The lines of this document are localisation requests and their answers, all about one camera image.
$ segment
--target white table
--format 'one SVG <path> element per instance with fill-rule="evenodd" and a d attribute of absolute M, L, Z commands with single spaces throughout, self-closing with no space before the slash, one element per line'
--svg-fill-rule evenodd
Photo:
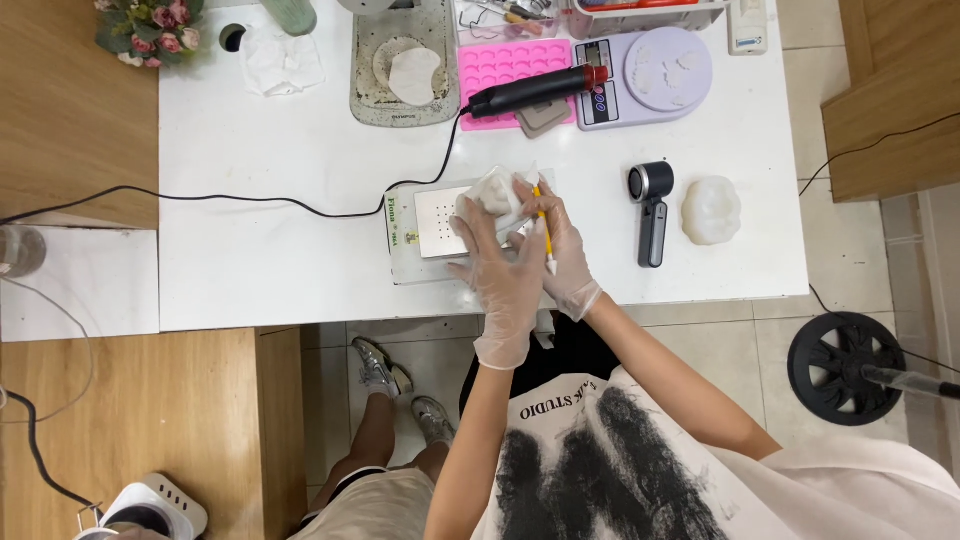
<path fill-rule="evenodd" d="M 776 14 L 775 0 L 768 9 Z M 364 126 L 348 108 L 351 15 L 315 3 L 313 37 L 327 81 L 303 94 L 262 98 L 243 85 L 239 59 L 212 43 L 229 23 L 256 25 L 260 6 L 210 10 L 207 55 L 160 78 L 160 190 L 171 195 L 286 196 L 330 213 L 376 208 L 398 180 L 437 174 L 449 122 L 416 129 Z M 560 195 L 583 234 L 594 277 L 621 305 L 806 294 L 804 239 L 776 18 L 770 52 L 727 54 L 721 17 L 701 38 L 713 88 L 681 121 L 594 133 L 566 125 L 536 141 L 520 130 L 457 135 L 444 178 L 495 164 L 557 172 Z M 636 264 L 637 207 L 626 171 L 667 159 L 677 186 L 665 262 Z M 689 184 L 733 180 L 743 228 L 728 244 L 693 245 L 681 231 Z M 334 220 L 293 205 L 161 201 L 160 329 L 182 331 L 475 313 L 459 282 L 396 286 L 382 215 Z"/>

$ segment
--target person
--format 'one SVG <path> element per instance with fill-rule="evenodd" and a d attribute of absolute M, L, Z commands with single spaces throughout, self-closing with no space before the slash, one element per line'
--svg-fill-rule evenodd
<path fill-rule="evenodd" d="M 450 270 L 487 319 L 424 538 L 956 537 L 947 471 L 891 441 L 783 449 L 616 305 L 564 202 L 531 189 L 515 183 L 525 215 L 546 214 L 555 276 L 542 219 L 511 235 L 515 262 L 472 201 L 451 220 L 471 266 Z M 541 290 L 561 314 L 552 350 L 531 336 Z"/>
<path fill-rule="evenodd" d="M 456 431 L 440 403 L 414 398 L 410 408 L 426 448 L 407 465 L 388 469 L 396 441 L 396 400 L 411 394 L 414 384 L 376 343 L 357 337 L 351 346 L 363 361 L 367 408 L 349 454 L 330 470 L 291 540 L 421 540 L 434 484 Z"/>

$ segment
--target black shorts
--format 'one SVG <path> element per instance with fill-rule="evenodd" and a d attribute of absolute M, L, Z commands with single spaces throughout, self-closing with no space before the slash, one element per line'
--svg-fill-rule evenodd
<path fill-rule="evenodd" d="M 537 338 L 530 334 L 530 353 L 523 365 L 514 370 L 510 399 L 540 388 L 567 373 L 586 373 L 599 379 L 610 380 L 610 373 L 620 365 L 620 360 L 610 347 L 586 322 L 574 323 L 561 314 L 554 328 L 556 337 L 553 349 L 543 349 Z M 479 369 L 480 361 L 474 355 L 464 388 L 460 391 L 461 416 Z"/>

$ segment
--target woman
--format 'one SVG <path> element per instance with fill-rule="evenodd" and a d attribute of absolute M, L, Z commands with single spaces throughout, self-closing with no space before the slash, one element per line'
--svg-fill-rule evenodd
<path fill-rule="evenodd" d="M 451 225 L 472 265 L 451 271 L 487 313 L 459 431 L 425 537 L 955 538 L 960 489 L 889 441 L 784 450 L 743 409 L 640 328 L 590 275 L 583 239 L 545 183 L 515 183 L 544 224 L 507 261 L 468 202 Z M 531 339 L 540 291 L 563 314 L 556 347 Z"/>

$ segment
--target white t-shirt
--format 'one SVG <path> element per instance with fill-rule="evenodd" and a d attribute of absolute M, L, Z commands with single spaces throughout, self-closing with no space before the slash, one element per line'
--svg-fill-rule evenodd
<path fill-rule="evenodd" d="M 960 538 L 960 488 L 891 441 L 810 441 L 757 462 L 706 447 L 622 367 L 510 400 L 474 540 Z"/>

